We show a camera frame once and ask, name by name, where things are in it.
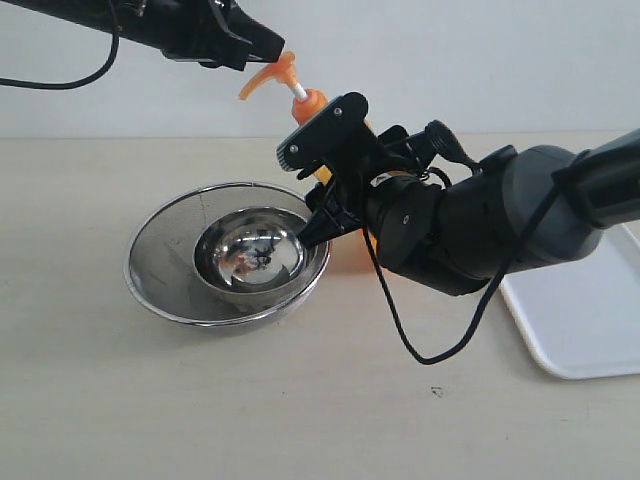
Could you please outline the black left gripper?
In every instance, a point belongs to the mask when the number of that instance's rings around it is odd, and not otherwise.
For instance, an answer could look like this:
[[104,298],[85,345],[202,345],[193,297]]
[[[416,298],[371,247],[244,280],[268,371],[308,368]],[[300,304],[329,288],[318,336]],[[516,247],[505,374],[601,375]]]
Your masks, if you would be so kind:
[[285,45],[236,1],[151,1],[149,35],[170,60],[238,71],[247,63],[275,63]]

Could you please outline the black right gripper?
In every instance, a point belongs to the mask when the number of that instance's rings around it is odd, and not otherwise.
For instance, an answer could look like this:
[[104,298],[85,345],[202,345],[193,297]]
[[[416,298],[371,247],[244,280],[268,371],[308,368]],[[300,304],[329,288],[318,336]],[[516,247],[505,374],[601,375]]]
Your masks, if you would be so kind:
[[[425,170],[436,157],[448,160],[449,133],[443,128],[425,128],[409,136],[405,144],[418,170]],[[393,169],[403,171],[408,161],[384,146],[368,125],[360,127],[333,150],[320,165],[304,170],[316,185],[306,194],[311,217],[298,232],[305,248],[346,235],[367,223],[366,203],[371,181]]]

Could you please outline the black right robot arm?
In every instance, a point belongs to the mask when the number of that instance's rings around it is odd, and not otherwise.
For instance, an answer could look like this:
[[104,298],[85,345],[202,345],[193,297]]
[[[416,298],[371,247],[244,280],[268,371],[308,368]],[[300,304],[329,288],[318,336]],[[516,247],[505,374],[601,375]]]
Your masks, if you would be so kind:
[[442,123],[365,128],[317,153],[331,180],[308,195],[300,241],[363,229],[379,265],[451,296],[494,277],[573,262],[639,216],[639,135],[574,153],[504,146],[472,160]]

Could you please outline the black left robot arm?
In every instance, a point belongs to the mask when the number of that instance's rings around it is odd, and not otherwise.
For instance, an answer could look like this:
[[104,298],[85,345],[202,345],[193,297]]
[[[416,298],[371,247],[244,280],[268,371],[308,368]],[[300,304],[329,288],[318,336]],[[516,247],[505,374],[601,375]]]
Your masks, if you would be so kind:
[[15,0],[18,8],[110,33],[178,62],[242,71],[249,63],[276,62],[285,39],[249,16],[235,1]]

